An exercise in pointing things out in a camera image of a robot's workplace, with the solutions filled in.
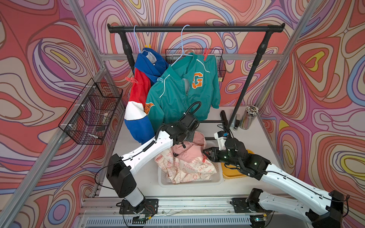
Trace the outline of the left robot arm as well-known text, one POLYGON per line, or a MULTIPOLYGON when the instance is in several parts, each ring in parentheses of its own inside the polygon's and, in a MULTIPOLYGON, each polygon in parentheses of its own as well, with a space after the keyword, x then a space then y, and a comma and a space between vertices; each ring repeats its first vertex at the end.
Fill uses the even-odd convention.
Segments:
POLYGON ((174 123, 160 126, 155 136, 132 152, 123 156, 112 155, 106 178, 118 197, 125 199, 134 208, 143 207, 145 196, 138 189, 134 175, 164 150, 182 144, 199 124, 197 118, 187 113, 174 123))

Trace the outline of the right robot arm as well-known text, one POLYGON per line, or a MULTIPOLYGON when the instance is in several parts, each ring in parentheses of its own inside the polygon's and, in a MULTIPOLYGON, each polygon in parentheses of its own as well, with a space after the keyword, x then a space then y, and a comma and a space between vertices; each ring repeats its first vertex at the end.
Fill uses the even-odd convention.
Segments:
POLYGON ((239 173, 270 184, 291 196, 280 197, 254 188, 244 203, 233 200, 237 208, 245 206, 252 212, 277 211, 301 219, 314 228, 342 226, 344 202, 347 201, 342 193, 327 192, 299 180, 270 160, 250 154, 244 143, 236 138, 222 139, 218 147, 204 149, 202 153, 211 162, 231 165, 239 173))

